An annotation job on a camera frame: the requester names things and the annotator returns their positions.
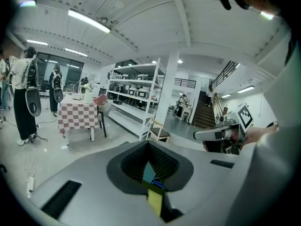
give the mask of power strip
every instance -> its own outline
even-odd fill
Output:
[[[30,199],[32,197],[32,192],[34,190],[34,177],[29,177],[27,179],[27,198]]]

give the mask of table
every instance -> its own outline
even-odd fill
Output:
[[[191,111],[192,111],[192,108],[191,107],[183,107],[183,110],[182,110],[182,116],[181,116],[181,120],[184,119],[184,113],[188,113],[188,116],[187,116],[187,123],[188,123],[188,119],[190,117],[190,114],[191,114]]]
[[[58,111],[58,128],[66,144],[69,145],[66,131],[74,129],[90,129],[91,141],[94,141],[94,128],[98,128],[97,105],[74,100],[66,95],[61,101]]]

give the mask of black pants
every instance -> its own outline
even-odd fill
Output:
[[[211,97],[207,97],[207,98],[206,98],[206,104],[207,104],[207,105],[210,105],[210,104],[211,104]]]
[[[54,89],[50,87],[49,89],[49,101],[50,101],[50,110],[52,112],[57,112],[57,102],[55,100]]]
[[[25,99],[26,89],[15,89],[14,111],[21,140],[26,140],[30,134],[37,132],[34,116],[29,113]]]

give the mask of stair railing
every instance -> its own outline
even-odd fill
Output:
[[[213,109],[215,109],[215,108],[216,108],[216,111],[217,111],[218,120],[220,120],[220,117],[223,114],[223,110],[222,110],[221,103],[220,103],[216,93],[213,96]]]

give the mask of gray floor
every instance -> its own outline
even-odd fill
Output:
[[[1,114],[13,125],[3,122],[0,130],[0,164],[4,164],[7,173],[4,175],[11,189],[19,195],[26,196],[27,173],[31,168],[34,173],[35,187],[38,187],[46,179],[53,176],[61,169],[90,153],[107,150],[121,145],[124,142],[135,142],[138,137],[110,118],[105,118],[107,138],[103,130],[95,129],[95,141],[90,141],[90,131],[87,129],[69,131],[70,145],[67,147],[57,128],[55,117],[49,110],[49,99],[41,99],[42,113],[36,118],[36,123],[41,126],[38,135],[47,138],[48,142],[37,138],[34,144],[30,142],[24,146],[18,146],[16,141],[19,133],[16,124],[14,110],[5,110]],[[190,126],[183,121],[168,117],[165,129],[172,133],[168,141],[195,150],[203,150],[203,146],[193,142]]]

